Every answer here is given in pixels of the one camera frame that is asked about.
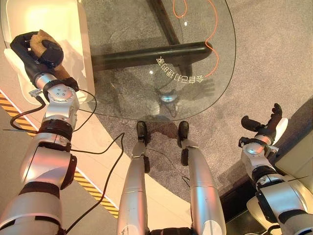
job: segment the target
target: black joint band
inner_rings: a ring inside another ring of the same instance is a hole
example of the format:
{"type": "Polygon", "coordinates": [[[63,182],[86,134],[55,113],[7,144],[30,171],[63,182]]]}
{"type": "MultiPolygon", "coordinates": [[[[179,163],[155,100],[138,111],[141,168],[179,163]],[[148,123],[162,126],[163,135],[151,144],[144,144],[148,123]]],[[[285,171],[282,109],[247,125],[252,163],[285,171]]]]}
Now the black joint band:
{"type": "Polygon", "coordinates": [[[48,216],[37,215],[35,216],[35,220],[48,221],[48,222],[58,225],[59,227],[61,226],[58,220],[48,217],[48,216]]]}
{"type": "Polygon", "coordinates": [[[57,198],[60,199],[60,190],[54,184],[46,183],[46,182],[29,182],[27,183],[23,189],[20,191],[20,194],[28,193],[28,192],[45,192],[50,193],[57,198]]]}
{"type": "Polygon", "coordinates": [[[268,201],[266,200],[265,196],[263,195],[262,191],[257,191],[255,194],[256,198],[258,199],[259,206],[266,218],[267,221],[271,223],[277,223],[277,219],[271,209],[271,207],[268,204],[268,201]]]}
{"type": "Polygon", "coordinates": [[[59,85],[59,84],[63,84],[63,82],[59,79],[57,80],[52,80],[50,82],[48,82],[47,84],[45,84],[44,88],[43,88],[43,93],[45,95],[45,98],[47,99],[47,101],[49,101],[49,97],[48,97],[48,90],[51,88],[51,87],[54,87],[56,85],[59,85]]]}
{"type": "Polygon", "coordinates": [[[70,141],[72,139],[73,128],[66,121],[50,119],[41,124],[38,133],[53,133],[63,136],[70,141]]]}
{"type": "Polygon", "coordinates": [[[293,217],[295,215],[299,215],[299,214],[307,214],[307,213],[303,210],[285,211],[278,216],[278,219],[280,222],[285,224],[288,219],[290,219],[291,217],[293,217]]]}
{"type": "Polygon", "coordinates": [[[257,168],[255,168],[252,171],[251,177],[252,177],[254,183],[256,184],[256,182],[258,182],[258,180],[261,177],[263,177],[265,175],[269,175],[269,174],[277,174],[277,171],[268,165],[262,165],[262,166],[258,166],[257,168]]]}
{"type": "Polygon", "coordinates": [[[69,160],[69,165],[67,168],[67,174],[65,175],[65,178],[60,188],[61,190],[65,189],[67,186],[69,186],[73,182],[76,165],[77,165],[77,158],[74,155],[71,155],[70,160],[69,160]]]}
{"type": "Polygon", "coordinates": [[[79,91],[78,83],[74,78],[68,77],[67,79],[62,80],[62,82],[64,85],[72,87],[74,91],[79,91]]]}

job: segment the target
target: black cable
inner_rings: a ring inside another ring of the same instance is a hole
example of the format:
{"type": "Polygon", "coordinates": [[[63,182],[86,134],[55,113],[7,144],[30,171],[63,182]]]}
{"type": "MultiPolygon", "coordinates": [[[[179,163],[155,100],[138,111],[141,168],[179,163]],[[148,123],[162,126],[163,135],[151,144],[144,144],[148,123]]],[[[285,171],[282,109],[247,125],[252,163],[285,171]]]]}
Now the black cable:
{"type": "Polygon", "coordinates": [[[106,150],[104,150],[103,152],[101,152],[101,153],[95,153],[95,152],[89,152],[89,151],[83,151],[83,150],[77,150],[77,149],[71,149],[71,151],[73,151],[73,152],[80,152],[80,153],[90,153],[90,154],[103,154],[103,153],[105,153],[106,151],[108,151],[108,149],[112,146],[112,144],[120,137],[120,136],[124,136],[124,132],[123,133],[121,133],[118,137],[116,137],[111,143],[110,143],[110,145],[109,145],[109,147],[107,147],[107,149],[106,150]]]}
{"type": "MultiPolygon", "coordinates": [[[[121,154],[119,155],[119,157],[117,158],[117,160],[115,161],[114,165],[112,166],[112,168],[111,168],[111,170],[110,170],[110,172],[109,172],[109,174],[108,174],[108,177],[107,177],[107,180],[106,180],[106,184],[104,185],[103,193],[102,193],[102,196],[101,196],[100,200],[99,200],[96,204],[94,204],[89,210],[87,210],[85,213],[83,213],[78,219],[76,219],[75,222],[72,223],[72,225],[66,230],[66,233],[65,233],[65,234],[68,234],[68,232],[69,232],[82,218],[84,218],[84,216],[85,216],[86,214],[88,214],[90,211],[92,211],[96,206],[98,206],[98,205],[102,202],[102,200],[103,200],[103,198],[104,198],[104,195],[105,195],[105,193],[106,193],[106,190],[107,190],[107,186],[108,186],[108,182],[109,182],[110,176],[111,176],[111,174],[112,174],[112,172],[113,172],[113,170],[114,170],[116,164],[117,164],[118,161],[121,159],[121,157],[122,157],[122,155],[123,155],[123,153],[124,153],[124,145],[123,145],[123,138],[124,138],[124,135],[125,135],[125,133],[123,132],[122,134],[120,134],[120,135],[118,136],[118,137],[122,136],[122,138],[121,138],[122,152],[121,152],[121,154]]],[[[109,147],[115,142],[115,140],[116,140],[117,138],[115,138],[115,139],[112,141],[112,143],[109,145],[109,147]]]]}
{"type": "Polygon", "coordinates": [[[24,131],[24,132],[29,132],[29,133],[33,133],[33,134],[37,134],[37,131],[32,131],[32,130],[27,130],[27,129],[24,129],[24,128],[20,128],[18,127],[17,125],[14,124],[14,121],[24,115],[27,115],[27,114],[31,114],[31,113],[34,113],[34,112],[37,112],[41,109],[43,109],[45,107],[45,102],[44,100],[38,95],[35,97],[36,100],[38,100],[40,103],[41,103],[41,106],[36,108],[36,109],[32,109],[32,110],[28,110],[26,112],[23,112],[21,114],[17,114],[16,116],[12,117],[11,120],[10,120],[10,124],[12,127],[14,127],[15,129],[17,130],[20,130],[20,131],[24,131]]]}
{"type": "Polygon", "coordinates": [[[184,175],[182,175],[181,178],[182,178],[182,180],[184,180],[184,182],[188,185],[188,187],[190,187],[190,185],[189,185],[189,184],[187,183],[187,181],[186,181],[186,180],[189,180],[189,181],[190,181],[190,179],[189,179],[188,177],[184,176],[184,175]]]}
{"type": "Polygon", "coordinates": [[[85,90],[81,90],[81,91],[86,92],[86,93],[90,94],[90,95],[93,97],[93,99],[94,99],[94,101],[95,101],[95,106],[94,106],[94,109],[93,109],[92,113],[91,113],[90,116],[86,119],[86,121],[84,121],[84,123],[83,123],[80,127],[78,127],[76,130],[74,130],[73,132],[78,131],[80,128],[82,128],[82,127],[86,124],[86,122],[91,118],[91,116],[94,114],[94,112],[96,111],[96,108],[97,108],[97,99],[96,99],[96,97],[94,97],[94,95],[91,94],[91,93],[88,92],[88,91],[85,91],[85,90]]]}
{"type": "Polygon", "coordinates": [[[292,180],[288,180],[288,182],[294,181],[294,180],[301,180],[301,179],[306,178],[306,177],[309,177],[309,175],[303,176],[303,177],[300,177],[300,178],[295,178],[295,179],[292,179],[292,180]]]}
{"type": "Polygon", "coordinates": [[[272,225],[268,228],[268,234],[271,234],[272,230],[274,229],[280,229],[280,226],[277,224],[277,225],[272,225]]]}
{"type": "Polygon", "coordinates": [[[18,132],[28,132],[33,133],[32,130],[16,130],[16,129],[3,129],[3,131],[18,131],[18,132]]]}

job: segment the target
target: floor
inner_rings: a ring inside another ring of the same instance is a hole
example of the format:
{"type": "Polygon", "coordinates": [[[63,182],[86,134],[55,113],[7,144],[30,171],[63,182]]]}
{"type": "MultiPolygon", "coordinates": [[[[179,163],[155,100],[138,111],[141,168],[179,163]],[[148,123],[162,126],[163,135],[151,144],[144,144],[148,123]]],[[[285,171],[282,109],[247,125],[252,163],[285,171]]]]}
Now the floor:
{"type": "MultiPolygon", "coordinates": [[[[10,116],[0,107],[0,130],[11,129],[10,116]]],[[[5,132],[0,135],[0,149],[2,155],[0,167],[0,212],[22,189],[20,182],[20,164],[24,158],[25,151],[30,144],[31,137],[21,132],[5,132]]],[[[89,195],[76,181],[61,191],[60,200],[63,206],[63,228],[68,228],[75,219],[96,203],[96,200],[89,195]]],[[[108,213],[102,206],[95,208],[89,215],[81,220],[70,234],[116,234],[117,220],[108,213]]]]}
{"type": "MultiPolygon", "coordinates": [[[[134,23],[133,13],[129,11],[127,17],[130,22],[127,27],[123,27],[123,17],[110,21],[110,24],[105,18],[114,10],[113,1],[84,0],[83,4],[88,19],[92,54],[146,48],[149,46],[146,41],[139,40],[145,37],[145,33],[154,33],[154,39],[149,41],[154,46],[167,43],[160,29],[153,32],[149,29],[146,24],[149,16],[138,17],[136,24],[128,27],[134,23]]],[[[135,7],[139,4],[139,11],[144,8],[143,5],[147,5],[143,0],[134,2],[135,7]]],[[[199,143],[207,156],[220,194],[230,190],[246,175],[240,161],[241,149],[237,144],[241,136],[252,137],[252,133],[241,127],[240,119],[249,115],[266,123],[275,102],[282,106],[284,116],[291,118],[313,91],[312,1],[305,0],[299,4],[296,0],[234,0],[229,1],[228,5],[237,46],[232,79],[225,93],[212,107],[186,119],[190,124],[190,138],[199,143]]],[[[135,72],[118,69],[107,70],[99,75],[95,73],[96,90],[97,81],[107,81],[111,77],[117,79],[117,75],[125,76],[125,73],[131,76],[135,72]]],[[[105,85],[106,82],[100,82],[98,91],[105,89],[105,85]]],[[[139,94],[142,87],[133,87],[132,92],[139,94]]],[[[112,112],[110,107],[103,109],[105,110],[99,112],[112,112]]],[[[106,116],[98,118],[112,137],[126,132],[126,153],[130,155],[136,139],[136,121],[106,116]]],[[[178,124],[178,121],[148,123],[151,135],[148,144],[150,176],[189,201],[188,186],[181,178],[188,176],[188,170],[180,165],[180,149],[176,144],[178,124]]]]}

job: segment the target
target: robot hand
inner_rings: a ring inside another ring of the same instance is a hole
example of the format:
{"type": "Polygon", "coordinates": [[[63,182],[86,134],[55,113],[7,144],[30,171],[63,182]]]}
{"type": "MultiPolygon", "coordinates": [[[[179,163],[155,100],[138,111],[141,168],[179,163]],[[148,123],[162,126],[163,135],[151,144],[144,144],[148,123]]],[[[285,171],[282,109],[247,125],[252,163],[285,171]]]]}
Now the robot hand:
{"type": "Polygon", "coordinates": [[[244,116],[242,126],[257,132],[254,138],[241,137],[241,160],[246,172],[256,185],[260,208],[271,223],[278,223],[283,235],[303,235],[312,233],[313,215],[297,189],[284,176],[277,173],[266,156],[276,154],[278,148],[272,146],[285,131],[288,121],[282,118],[282,109],[275,104],[273,114],[266,125],[244,116]]]}

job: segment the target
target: gray carpet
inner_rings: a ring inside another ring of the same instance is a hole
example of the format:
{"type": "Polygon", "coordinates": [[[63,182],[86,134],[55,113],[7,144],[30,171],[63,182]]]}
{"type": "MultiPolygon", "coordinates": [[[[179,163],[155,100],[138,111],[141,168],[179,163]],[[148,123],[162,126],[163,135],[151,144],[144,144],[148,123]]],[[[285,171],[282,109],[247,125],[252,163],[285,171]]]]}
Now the gray carpet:
{"type": "MultiPolygon", "coordinates": [[[[163,2],[170,9],[171,2],[163,2]]],[[[222,0],[213,2],[217,5],[223,4],[222,0]]],[[[167,44],[160,29],[155,30],[158,25],[154,24],[154,19],[151,20],[153,15],[144,6],[147,4],[144,0],[132,1],[132,4],[125,5],[124,11],[115,14],[108,12],[120,6],[117,1],[84,0],[83,3],[88,18],[92,54],[167,44]],[[144,34],[151,35],[148,41],[142,39],[144,34]]],[[[220,194],[227,192],[246,175],[240,162],[241,149],[237,144],[241,136],[252,137],[252,133],[241,127],[241,117],[249,115],[265,123],[269,119],[273,104],[277,102],[281,104],[284,116],[290,118],[309,99],[313,90],[312,1],[233,0],[228,4],[237,41],[232,79],[225,93],[212,107],[187,119],[190,124],[190,138],[199,143],[207,157],[220,194]]],[[[199,20],[204,24],[205,19],[200,17],[199,20]]],[[[200,33],[201,25],[194,29],[195,34],[200,33]]],[[[191,37],[183,37],[179,31],[177,34],[183,42],[192,41],[191,37]]],[[[228,70],[232,70],[231,63],[222,68],[229,74],[228,70]]],[[[96,89],[100,87],[100,90],[105,91],[108,89],[105,85],[111,86],[112,89],[112,80],[116,79],[117,75],[131,75],[131,71],[132,68],[108,70],[102,77],[95,75],[96,89]],[[97,88],[97,79],[106,79],[108,82],[97,88]]],[[[223,71],[220,70],[217,74],[223,74],[223,71]]],[[[142,99],[140,94],[146,87],[145,84],[137,89],[133,87],[131,93],[142,99]]],[[[114,104],[117,99],[118,96],[112,96],[109,101],[114,104]]],[[[100,112],[114,116],[116,107],[113,109],[111,104],[100,112]]],[[[98,117],[112,137],[126,132],[125,148],[126,153],[130,155],[136,141],[136,121],[98,117]]],[[[189,200],[188,186],[181,178],[182,175],[188,176],[188,170],[179,163],[180,149],[176,144],[178,123],[148,123],[151,134],[148,145],[150,175],[174,194],[189,200]]]]}

